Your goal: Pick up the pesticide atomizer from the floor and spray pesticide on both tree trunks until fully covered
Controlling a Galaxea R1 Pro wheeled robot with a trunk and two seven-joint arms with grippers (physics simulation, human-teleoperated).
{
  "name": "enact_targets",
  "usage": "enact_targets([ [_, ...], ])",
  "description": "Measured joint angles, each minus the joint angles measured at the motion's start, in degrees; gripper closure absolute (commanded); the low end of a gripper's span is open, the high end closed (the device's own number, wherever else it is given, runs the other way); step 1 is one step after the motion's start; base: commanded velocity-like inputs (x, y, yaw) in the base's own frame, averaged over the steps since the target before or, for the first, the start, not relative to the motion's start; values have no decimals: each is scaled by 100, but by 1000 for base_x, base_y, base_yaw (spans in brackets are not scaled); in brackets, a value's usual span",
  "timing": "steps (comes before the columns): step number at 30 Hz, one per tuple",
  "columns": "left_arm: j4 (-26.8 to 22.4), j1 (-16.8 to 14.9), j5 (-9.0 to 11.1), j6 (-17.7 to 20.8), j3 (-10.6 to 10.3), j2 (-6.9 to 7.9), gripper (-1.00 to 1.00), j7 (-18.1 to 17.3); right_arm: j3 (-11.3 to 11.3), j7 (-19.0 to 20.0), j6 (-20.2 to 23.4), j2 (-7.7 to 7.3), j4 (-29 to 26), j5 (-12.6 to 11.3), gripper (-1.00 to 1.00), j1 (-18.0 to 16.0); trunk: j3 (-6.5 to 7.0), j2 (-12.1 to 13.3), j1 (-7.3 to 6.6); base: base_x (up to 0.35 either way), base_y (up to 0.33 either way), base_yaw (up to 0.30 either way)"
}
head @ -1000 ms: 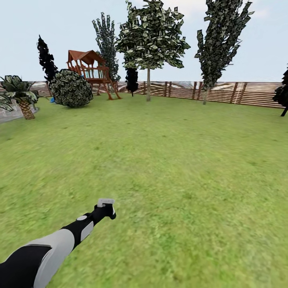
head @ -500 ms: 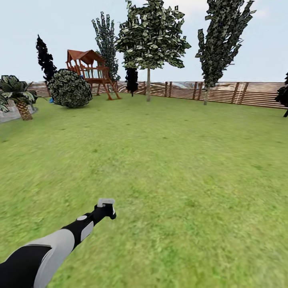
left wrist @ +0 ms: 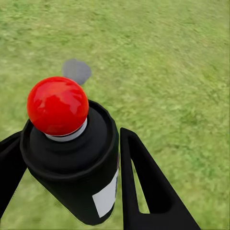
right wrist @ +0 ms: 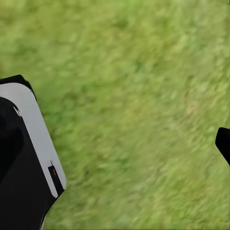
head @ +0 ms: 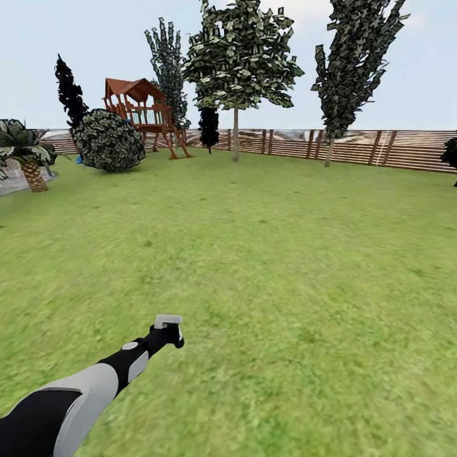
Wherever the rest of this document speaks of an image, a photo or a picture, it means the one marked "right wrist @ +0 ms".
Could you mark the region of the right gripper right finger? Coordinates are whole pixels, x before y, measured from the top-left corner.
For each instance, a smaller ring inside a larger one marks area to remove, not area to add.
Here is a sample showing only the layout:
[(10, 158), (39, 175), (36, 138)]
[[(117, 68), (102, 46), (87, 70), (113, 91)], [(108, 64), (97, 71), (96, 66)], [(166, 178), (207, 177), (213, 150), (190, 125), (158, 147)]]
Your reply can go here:
[(215, 144), (230, 165), (230, 129), (219, 128)]

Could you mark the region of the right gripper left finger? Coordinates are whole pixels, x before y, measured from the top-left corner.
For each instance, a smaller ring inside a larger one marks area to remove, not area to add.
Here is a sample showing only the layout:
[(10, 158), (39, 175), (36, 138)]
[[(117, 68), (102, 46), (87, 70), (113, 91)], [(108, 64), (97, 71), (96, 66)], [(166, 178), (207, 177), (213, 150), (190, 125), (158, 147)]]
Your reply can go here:
[(20, 128), (0, 133), (0, 184), (24, 146)]

